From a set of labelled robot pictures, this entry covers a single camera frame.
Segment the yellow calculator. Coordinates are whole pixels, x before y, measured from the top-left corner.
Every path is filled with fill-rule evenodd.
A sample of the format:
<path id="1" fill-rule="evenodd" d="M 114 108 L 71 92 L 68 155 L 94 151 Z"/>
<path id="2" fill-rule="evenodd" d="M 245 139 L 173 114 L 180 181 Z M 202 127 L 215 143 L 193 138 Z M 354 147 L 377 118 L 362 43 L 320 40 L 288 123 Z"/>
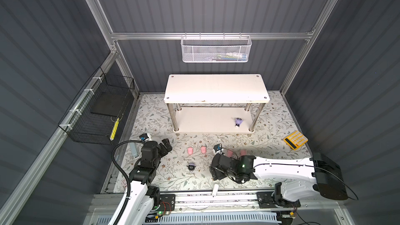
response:
<path id="1" fill-rule="evenodd" d="M 287 135 L 283 141 L 292 149 L 298 150 L 308 142 L 308 138 L 300 131 L 294 131 Z"/>

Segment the white two-tier shelf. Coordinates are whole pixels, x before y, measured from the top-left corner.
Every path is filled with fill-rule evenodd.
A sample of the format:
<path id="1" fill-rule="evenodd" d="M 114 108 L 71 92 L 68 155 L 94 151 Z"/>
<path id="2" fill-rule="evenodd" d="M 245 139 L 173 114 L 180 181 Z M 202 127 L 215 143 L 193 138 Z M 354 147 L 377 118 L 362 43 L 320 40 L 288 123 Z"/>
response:
<path id="1" fill-rule="evenodd" d="M 164 97 L 175 133 L 251 134 L 269 101 L 260 74 L 170 75 Z"/>

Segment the markers in white basket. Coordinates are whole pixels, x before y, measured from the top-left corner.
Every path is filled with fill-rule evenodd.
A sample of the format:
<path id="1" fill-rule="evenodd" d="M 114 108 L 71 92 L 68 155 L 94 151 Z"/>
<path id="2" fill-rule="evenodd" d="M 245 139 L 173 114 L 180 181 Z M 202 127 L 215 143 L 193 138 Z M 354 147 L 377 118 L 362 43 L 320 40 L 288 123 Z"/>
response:
<path id="1" fill-rule="evenodd" d="M 248 54 L 245 53 L 225 53 L 215 54 L 214 56 L 208 57 L 210 61 L 236 61 L 236 62 L 247 62 Z"/>

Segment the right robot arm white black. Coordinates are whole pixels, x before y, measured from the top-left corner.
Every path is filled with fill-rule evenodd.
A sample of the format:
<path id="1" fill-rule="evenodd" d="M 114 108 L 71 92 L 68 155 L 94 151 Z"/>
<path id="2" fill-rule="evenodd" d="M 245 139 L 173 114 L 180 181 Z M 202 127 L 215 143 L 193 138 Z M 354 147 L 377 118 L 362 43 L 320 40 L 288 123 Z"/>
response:
<path id="1" fill-rule="evenodd" d="M 303 159 L 267 159 L 244 155 L 237 159 L 217 153 L 209 167 L 213 180 L 228 178 L 237 184 L 278 178 L 272 192 L 258 192 L 260 208 L 299 208 L 300 200 L 317 195 L 330 200 L 349 199 L 341 168 L 321 153 Z"/>

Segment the dark purple toy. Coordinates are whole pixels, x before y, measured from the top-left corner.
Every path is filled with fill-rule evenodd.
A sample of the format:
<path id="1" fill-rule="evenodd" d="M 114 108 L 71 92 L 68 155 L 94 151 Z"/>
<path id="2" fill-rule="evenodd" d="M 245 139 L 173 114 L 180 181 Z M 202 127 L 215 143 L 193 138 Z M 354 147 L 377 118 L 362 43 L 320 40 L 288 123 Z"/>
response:
<path id="1" fill-rule="evenodd" d="M 196 165 L 195 165 L 195 163 L 189 163 L 187 165 L 187 168 L 188 168 L 189 171 L 194 171 L 195 168 L 196 168 Z"/>

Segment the light purple toy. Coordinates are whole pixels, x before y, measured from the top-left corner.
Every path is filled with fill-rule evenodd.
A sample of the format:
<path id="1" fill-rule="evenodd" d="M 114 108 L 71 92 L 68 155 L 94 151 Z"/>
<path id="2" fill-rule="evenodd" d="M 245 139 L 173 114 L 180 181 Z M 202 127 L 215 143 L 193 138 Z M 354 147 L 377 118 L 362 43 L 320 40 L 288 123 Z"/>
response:
<path id="1" fill-rule="evenodd" d="M 240 125 L 242 124 L 243 119 L 242 118 L 236 118 L 235 119 L 235 127 L 240 127 Z"/>

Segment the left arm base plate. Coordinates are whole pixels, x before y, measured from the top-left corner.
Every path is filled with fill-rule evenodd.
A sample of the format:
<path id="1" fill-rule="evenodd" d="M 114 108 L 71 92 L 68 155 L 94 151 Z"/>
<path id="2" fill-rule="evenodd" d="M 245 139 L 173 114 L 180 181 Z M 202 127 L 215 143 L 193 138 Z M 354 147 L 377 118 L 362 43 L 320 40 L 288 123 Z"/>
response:
<path id="1" fill-rule="evenodd" d="M 150 211 L 150 215 L 168 215 L 175 210 L 176 195 L 175 194 L 162 194 L 159 202 Z"/>

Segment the white cylinder on rail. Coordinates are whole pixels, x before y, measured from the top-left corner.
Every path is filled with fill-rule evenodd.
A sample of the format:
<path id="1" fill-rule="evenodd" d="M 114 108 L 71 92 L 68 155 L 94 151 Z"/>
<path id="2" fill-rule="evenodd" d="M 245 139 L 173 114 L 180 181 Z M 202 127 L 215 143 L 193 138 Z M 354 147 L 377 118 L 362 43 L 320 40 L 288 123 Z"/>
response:
<path id="1" fill-rule="evenodd" d="M 212 197 L 216 197 L 217 196 L 218 190 L 219 190 L 219 184 L 214 184 L 213 190 L 212 190 L 212 193 L 211 193 Z"/>

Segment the yellow marker in basket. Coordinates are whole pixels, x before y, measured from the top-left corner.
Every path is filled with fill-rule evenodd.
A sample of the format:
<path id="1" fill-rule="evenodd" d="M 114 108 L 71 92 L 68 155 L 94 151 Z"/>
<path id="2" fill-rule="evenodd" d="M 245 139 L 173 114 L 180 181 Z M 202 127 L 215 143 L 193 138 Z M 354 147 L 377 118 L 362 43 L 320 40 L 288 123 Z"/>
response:
<path id="1" fill-rule="evenodd" d="M 119 126 L 119 122 L 120 122 L 120 118 L 117 118 L 115 120 L 115 122 L 114 122 L 113 129 L 112 129 L 112 131 L 110 133 L 110 136 L 109 136 L 110 141 L 113 141 L 115 139 L 115 136 L 116 136 L 116 133 L 117 133 L 117 130 L 118 130 L 118 126 Z"/>

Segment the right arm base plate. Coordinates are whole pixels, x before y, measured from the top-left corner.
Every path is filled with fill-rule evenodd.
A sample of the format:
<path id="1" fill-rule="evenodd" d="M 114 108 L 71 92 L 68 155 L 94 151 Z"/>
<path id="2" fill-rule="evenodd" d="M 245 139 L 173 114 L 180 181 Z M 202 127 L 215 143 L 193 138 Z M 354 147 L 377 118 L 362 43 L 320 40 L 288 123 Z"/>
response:
<path id="1" fill-rule="evenodd" d="M 261 191 L 256 193 L 258 205 L 260 208 L 299 208 L 299 200 L 290 202 L 281 195 L 275 195 L 274 191 Z"/>

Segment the white ventilated cover strip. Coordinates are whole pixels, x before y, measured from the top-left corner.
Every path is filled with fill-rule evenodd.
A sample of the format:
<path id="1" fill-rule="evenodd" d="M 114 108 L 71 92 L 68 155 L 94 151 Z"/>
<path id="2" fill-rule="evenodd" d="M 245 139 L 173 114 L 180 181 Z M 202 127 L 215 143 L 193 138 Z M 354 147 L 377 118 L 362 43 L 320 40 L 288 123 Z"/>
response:
<path id="1" fill-rule="evenodd" d="M 276 213 L 265 211 L 224 212 L 224 213 L 181 213 L 160 218 L 120 221 L 120 225 L 211 225 L 236 223 L 267 223 L 280 225 Z"/>

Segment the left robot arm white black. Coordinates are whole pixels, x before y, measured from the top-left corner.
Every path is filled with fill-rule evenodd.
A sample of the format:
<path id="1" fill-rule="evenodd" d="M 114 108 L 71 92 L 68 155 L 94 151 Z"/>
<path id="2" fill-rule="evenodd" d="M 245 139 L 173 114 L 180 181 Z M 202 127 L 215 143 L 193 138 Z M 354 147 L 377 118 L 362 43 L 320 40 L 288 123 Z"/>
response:
<path id="1" fill-rule="evenodd" d="M 117 149 L 128 143 L 142 145 L 142 157 L 129 174 L 115 160 Z M 160 190 L 156 186 L 151 186 L 151 183 L 156 176 L 161 158 L 171 151 L 172 145 L 168 139 L 163 139 L 161 143 L 149 139 L 128 140 L 121 142 L 112 150 L 112 163 L 127 181 L 127 188 L 109 221 L 110 225 L 142 225 L 147 221 L 157 220 L 165 214 L 165 209 L 159 211 L 161 206 L 165 206 L 161 201 Z"/>

